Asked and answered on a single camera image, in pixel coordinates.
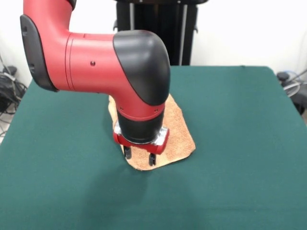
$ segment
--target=tan cloth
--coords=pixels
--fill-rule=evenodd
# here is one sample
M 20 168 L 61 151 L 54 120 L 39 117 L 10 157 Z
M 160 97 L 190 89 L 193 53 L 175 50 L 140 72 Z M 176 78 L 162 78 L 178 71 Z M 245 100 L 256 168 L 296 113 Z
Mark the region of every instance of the tan cloth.
M 113 121 L 113 127 L 117 121 L 117 112 L 114 99 L 109 97 L 108 106 Z M 163 126 L 169 128 L 170 135 L 166 149 L 161 155 L 156 156 L 156 165 L 149 165 L 149 153 L 136 147 L 131 148 L 132 158 L 127 162 L 137 170 L 152 170 L 165 166 L 175 161 L 187 158 L 195 149 L 195 143 L 189 133 L 183 114 L 171 95 L 165 103 L 165 115 Z

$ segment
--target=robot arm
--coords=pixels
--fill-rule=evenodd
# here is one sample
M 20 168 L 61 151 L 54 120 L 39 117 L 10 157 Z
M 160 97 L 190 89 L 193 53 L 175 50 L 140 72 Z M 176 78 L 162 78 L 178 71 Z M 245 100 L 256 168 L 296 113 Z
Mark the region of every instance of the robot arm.
M 148 31 L 69 31 L 76 0 L 24 0 L 24 50 L 34 81 L 50 91 L 111 95 L 125 140 L 154 141 L 162 128 L 170 65 L 162 40 Z

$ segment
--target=green table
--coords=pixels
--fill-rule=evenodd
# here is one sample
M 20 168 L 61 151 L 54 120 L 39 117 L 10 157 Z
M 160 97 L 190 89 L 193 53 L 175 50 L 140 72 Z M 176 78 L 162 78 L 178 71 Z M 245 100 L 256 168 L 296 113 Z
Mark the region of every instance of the green table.
M 131 168 L 107 96 L 31 84 L 0 147 L 0 230 L 307 229 L 307 129 L 266 67 L 173 67 L 196 143 Z

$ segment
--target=black stand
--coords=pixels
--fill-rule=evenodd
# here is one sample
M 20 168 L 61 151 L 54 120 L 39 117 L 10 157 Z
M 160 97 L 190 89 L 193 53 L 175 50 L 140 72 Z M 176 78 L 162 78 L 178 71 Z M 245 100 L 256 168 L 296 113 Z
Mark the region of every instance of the black stand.
M 172 66 L 190 65 L 197 4 L 208 0 L 117 0 L 118 31 L 148 30 L 164 42 Z

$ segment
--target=white wall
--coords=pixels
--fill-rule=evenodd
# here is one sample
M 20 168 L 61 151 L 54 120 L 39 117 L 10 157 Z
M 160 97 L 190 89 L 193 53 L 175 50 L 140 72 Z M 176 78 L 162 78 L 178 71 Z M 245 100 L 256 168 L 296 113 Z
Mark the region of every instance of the white wall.
M 71 30 L 113 33 L 113 0 L 78 0 Z M 0 0 L 0 52 L 31 81 L 20 34 L 23 0 Z M 192 65 L 265 65 L 274 71 L 307 68 L 307 2 L 303 0 L 209 0 L 199 6 Z

